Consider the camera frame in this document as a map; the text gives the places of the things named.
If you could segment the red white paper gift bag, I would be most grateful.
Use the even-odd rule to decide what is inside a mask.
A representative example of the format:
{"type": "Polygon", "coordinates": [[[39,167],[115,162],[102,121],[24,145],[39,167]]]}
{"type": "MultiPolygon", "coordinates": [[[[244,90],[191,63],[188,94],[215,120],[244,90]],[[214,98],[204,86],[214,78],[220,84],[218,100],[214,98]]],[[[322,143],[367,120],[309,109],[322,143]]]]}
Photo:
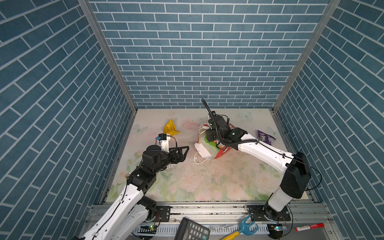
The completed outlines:
{"type": "Polygon", "coordinates": [[[223,156],[228,157],[229,153],[233,153],[234,149],[230,147],[225,147],[223,144],[219,143],[217,141],[217,145],[219,149],[216,149],[210,145],[208,145],[204,138],[206,136],[206,130],[209,130],[210,126],[209,123],[203,123],[198,128],[198,141],[194,144],[194,147],[196,149],[196,153],[194,155],[194,163],[197,165],[200,165],[206,161],[214,161],[219,158],[222,158],[223,156]]]}

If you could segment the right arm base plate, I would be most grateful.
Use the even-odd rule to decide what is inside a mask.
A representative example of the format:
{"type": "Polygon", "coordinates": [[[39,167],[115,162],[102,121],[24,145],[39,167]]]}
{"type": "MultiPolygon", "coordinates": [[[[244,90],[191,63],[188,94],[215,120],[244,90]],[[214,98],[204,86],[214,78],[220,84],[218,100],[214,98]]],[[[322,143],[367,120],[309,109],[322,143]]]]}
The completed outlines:
{"type": "Polygon", "coordinates": [[[275,211],[268,204],[262,205],[248,205],[246,210],[251,214],[252,221],[290,221],[291,214],[288,207],[285,206],[280,212],[275,211]]]}

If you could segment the yellow snack packet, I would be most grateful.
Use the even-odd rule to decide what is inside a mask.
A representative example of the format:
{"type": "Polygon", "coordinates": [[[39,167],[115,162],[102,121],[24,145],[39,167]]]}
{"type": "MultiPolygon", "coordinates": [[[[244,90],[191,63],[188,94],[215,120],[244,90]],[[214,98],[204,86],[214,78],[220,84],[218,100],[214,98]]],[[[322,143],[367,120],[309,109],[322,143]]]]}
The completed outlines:
{"type": "Polygon", "coordinates": [[[163,133],[170,135],[170,136],[175,136],[180,133],[180,131],[176,130],[176,125],[173,121],[173,119],[170,119],[164,126],[163,128],[163,133]]]}

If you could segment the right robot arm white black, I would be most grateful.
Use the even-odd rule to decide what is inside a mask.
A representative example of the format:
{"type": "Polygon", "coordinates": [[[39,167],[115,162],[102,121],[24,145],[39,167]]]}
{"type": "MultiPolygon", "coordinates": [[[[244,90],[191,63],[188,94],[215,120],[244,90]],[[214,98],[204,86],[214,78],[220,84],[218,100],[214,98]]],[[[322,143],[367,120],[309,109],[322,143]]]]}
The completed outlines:
{"type": "Polygon", "coordinates": [[[268,220],[277,220],[287,204],[303,196],[311,179],[310,166],[304,154],[284,152],[263,143],[243,129],[231,129],[229,123],[220,120],[220,116],[209,119],[208,125],[206,132],[210,142],[218,141],[225,147],[254,156],[283,174],[279,187],[263,207],[268,220]]]}

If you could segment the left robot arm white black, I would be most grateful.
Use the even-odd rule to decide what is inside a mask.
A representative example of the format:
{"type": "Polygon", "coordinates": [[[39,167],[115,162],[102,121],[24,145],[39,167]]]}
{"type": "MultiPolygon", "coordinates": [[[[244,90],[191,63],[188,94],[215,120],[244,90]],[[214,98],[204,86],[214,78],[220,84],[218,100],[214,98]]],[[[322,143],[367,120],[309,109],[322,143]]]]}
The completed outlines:
{"type": "Polygon", "coordinates": [[[142,154],[142,161],[129,175],[118,198],[104,215],[81,237],[74,240],[125,240],[143,222],[155,218],[157,202],[145,194],[152,187],[157,173],[168,165],[185,161],[190,147],[163,150],[151,145],[142,154]]]}

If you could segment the purple snack packet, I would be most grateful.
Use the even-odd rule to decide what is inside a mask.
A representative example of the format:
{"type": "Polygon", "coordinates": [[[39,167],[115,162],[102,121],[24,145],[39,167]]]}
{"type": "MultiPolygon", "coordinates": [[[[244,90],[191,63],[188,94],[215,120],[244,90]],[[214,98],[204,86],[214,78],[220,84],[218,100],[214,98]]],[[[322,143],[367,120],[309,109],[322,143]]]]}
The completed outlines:
{"type": "Polygon", "coordinates": [[[268,135],[260,130],[257,130],[257,134],[258,134],[258,139],[263,142],[263,143],[266,143],[268,145],[272,145],[275,141],[276,141],[276,138],[271,136],[271,135],[268,135]]]}

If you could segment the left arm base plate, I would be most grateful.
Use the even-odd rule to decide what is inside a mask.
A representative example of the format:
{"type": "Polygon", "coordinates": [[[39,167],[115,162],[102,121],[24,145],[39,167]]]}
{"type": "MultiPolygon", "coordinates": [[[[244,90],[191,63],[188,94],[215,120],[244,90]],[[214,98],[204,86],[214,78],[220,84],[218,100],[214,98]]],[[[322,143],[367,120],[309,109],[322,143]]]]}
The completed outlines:
{"type": "Polygon", "coordinates": [[[145,222],[169,222],[171,215],[170,206],[156,206],[149,209],[145,222]]]}

